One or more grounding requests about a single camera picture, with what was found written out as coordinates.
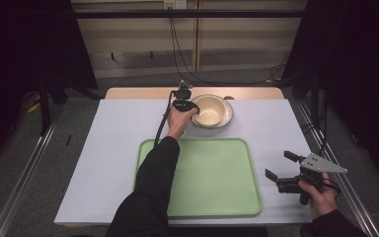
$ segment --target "bowl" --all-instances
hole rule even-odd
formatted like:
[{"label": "bowl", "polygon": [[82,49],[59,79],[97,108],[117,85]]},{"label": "bowl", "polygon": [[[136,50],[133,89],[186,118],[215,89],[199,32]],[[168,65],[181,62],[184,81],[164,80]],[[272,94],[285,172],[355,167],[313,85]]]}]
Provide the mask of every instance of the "bowl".
[{"label": "bowl", "polygon": [[214,95],[204,95],[195,101],[199,107],[199,115],[194,115],[200,125],[205,127],[214,127],[224,118],[226,109],[219,97]]}]

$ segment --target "metal rail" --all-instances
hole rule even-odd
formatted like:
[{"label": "metal rail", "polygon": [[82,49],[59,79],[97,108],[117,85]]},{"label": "metal rail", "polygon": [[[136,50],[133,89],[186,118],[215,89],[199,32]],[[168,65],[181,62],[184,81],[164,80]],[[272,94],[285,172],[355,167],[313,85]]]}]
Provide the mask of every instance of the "metal rail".
[{"label": "metal rail", "polygon": [[45,148],[49,140],[51,139],[56,123],[60,119],[61,113],[63,111],[64,105],[60,106],[54,113],[54,118],[47,132],[38,139],[33,154],[30,157],[29,162],[27,163],[26,168],[23,171],[20,179],[18,180],[17,185],[12,190],[11,195],[6,201],[4,207],[0,212],[0,237],[4,237],[9,229],[9,226],[12,222],[12,219],[17,212],[18,207],[24,197],[24,194],[29,186],[29,183],[33,177],[34,170],[36,169],[40,158],[42,157]]},{"label": "metal rail", "polygon": [[75,10],[72,12],[28,12],[36,17],[74,17],[77,19],[118,18],[303,18],[324,17],[331,11],[305,10]]},{"label": "metal rail", "polygon": [[[311,123],[311,112],[305,103],[299,104],[300,111],[302,113],[303,118],[306,122]],[[311,132],[313,137],[315,138],[317,144],[321,146],[324,141],[324,134],[322,131],[312,128]],[[326,143],[325,149],[323,151],[325,153],[325,157],[331,162],[339,165],[337,157],[334,154],[331,146]],[[370,213],[367,208],[362,203],[355,189],[352,187],[348,178],[345,174],[334,174],[335,180],[340,185],[343,195],[345,196],[346,201],[348,202],[353,214],[355,215],[356,220],[358,221],[361,229],[370,237],[379,237],[379,232],[377,227],[374,224],[374,221],[371,218]]]}]

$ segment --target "wall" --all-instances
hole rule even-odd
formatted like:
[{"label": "wall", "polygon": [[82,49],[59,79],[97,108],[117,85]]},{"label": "wall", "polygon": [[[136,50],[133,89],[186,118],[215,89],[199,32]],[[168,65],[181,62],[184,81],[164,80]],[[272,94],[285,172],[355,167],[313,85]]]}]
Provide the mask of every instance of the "wall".
[{"label": "wall", "polygon": [[[75,10],[159,10],[162,1],[71,0]],[[302,10],[306,0],[188,0],[188,9]],[[89,53],[172,50],[169,19],[78,20]],[[196,69],[285,63],[300,19],[174,19],[182,50]],[[229,55],[219,62],[218,57]]]}]

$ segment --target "black cloth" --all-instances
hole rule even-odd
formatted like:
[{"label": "black cloth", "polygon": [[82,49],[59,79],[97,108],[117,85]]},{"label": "black cloth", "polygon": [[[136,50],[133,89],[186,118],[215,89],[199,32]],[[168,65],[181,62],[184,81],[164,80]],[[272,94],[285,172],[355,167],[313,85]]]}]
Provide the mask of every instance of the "black cloth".
[{"label": "black cloth", "polygon": [[[119,206],[106,236],[169,236],[167,209],[179,155],[178,141],[169,136],[149,152],[137,172],[134,192]],[[366,236],[338,210],[310,225],[317,237]]]},{"label": "black cloth", "polygon": [[365,235],[347,220],[339,210],[319,216],[313,220],[313,230],[318,237],[361,237]]}]

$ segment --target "hand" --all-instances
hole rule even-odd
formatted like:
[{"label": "hand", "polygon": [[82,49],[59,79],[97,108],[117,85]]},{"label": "hand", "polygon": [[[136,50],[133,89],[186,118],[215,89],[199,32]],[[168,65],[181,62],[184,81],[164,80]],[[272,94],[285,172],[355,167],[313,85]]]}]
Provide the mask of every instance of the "hand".
[{"label": "hand", "polygon": [[168,136],[172,136],[178,140],[183,135],[184,129],[189,125],[190,119],[196,112],[196,108],[188,112],[179,112],[175,107],[171,106],[171,111],[168,115]]},{"label": "hand", "polygon": [[[322,176],[324,178],[324,183],[329,185],[330,181],[326,180],[329,178],[329,175],[327,173],[323,173]],[[337,209],[334,189],[322,186],[319,192],[314,186],[304,181],[300,181],[298,185],[302,190],[309,193],[311,196],[309,206],[313,219]]]}]

